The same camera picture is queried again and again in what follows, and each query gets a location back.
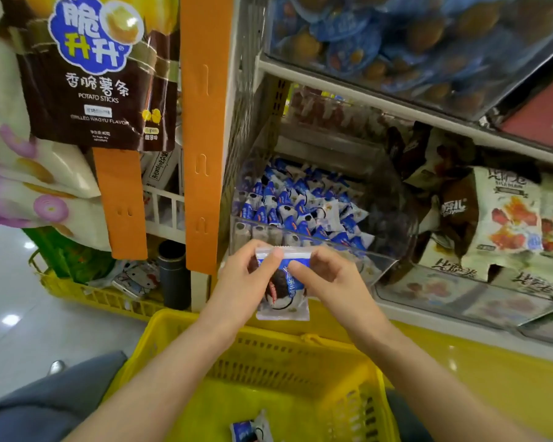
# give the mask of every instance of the black cookie image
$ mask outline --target black cookie image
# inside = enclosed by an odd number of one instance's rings
[[[271,287],[276,290],[276,302],[272,302]],[[289,285],[286,282],[286,273],[284,270],[277,270],[271,277],[271,281],[266,287],[266,300],[268,304],[275,310],[286,309],[293,302],[293,298],[289,296]]]

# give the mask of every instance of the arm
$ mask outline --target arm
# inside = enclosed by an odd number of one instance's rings
[[[229,257],[199,319],[103,403],[66,442],[163,441],[200,381],[258,307],[283,254],[275,250],[252,274],[252,240]]]
[[[436,442],[540,440],[485,405],[394,327],[372,299],[356,265],[319,247],[311,267],[289,271],[318,297],[358,349],[383,371]]]

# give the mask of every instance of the person's right hand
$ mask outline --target person's right hand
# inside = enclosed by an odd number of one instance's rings
[[[364,349],[373,332],[387,332],[390,321],[371,297],[354,262],[319,246],[311,254],[310,267],[293,260],[288,268],[346,329],[356,347]]]

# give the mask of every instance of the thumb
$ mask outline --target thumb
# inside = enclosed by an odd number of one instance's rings
[[[264,283],[264,286],[268,285],[272,275],[278,270],[282,258],[285,254],[280,248],[275,248],[267,258],[262,261],[260,266],[251,274],[251,276]]]
[[[291,260],[289,263],[289,272],[304,283],[305,287],[311,290],[318,298],[321,298],[323,293],[328,289],[329,282],[301,262]]]

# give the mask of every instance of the shoe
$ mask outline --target shoe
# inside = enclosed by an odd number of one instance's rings
[[[66,363],[62,360],[57,360],[52,363],[50,370],[47,371],[47,375],[59,374],[61,371],[66,369]]]

